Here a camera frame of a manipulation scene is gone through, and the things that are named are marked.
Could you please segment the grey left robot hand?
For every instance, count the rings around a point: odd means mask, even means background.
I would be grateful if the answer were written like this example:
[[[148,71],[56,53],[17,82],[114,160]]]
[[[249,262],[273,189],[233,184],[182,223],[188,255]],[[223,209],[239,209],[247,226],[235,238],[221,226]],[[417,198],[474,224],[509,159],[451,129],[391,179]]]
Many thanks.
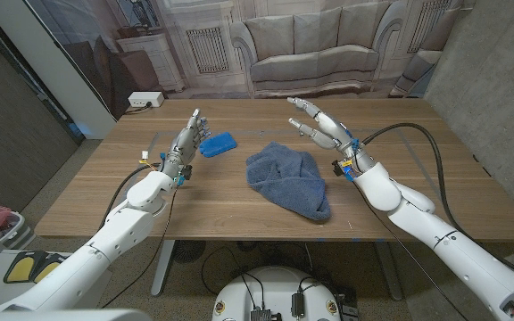
[[[162,173],[174,178],[195,157],[201,142],[211,135],[207,119],[195,109],[187,125],[174,137],[164,160]]]

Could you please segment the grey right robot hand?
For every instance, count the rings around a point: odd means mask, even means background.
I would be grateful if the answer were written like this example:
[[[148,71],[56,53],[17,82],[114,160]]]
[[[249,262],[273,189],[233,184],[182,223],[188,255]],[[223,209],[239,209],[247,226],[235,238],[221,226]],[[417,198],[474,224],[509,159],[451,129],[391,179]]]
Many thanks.
[[[319,128],[315,129],[298,119],[290,118],[288,120],[302,135],[307,135],[317,146],[327,150],[336,149],[346,159],[352,159],[361,173],[376,165],[374,159],[363,150],[362,144],[355,143],[348,128],[339,120],[309,101],[298,97],[287,97],[286,100],[318,123]]]

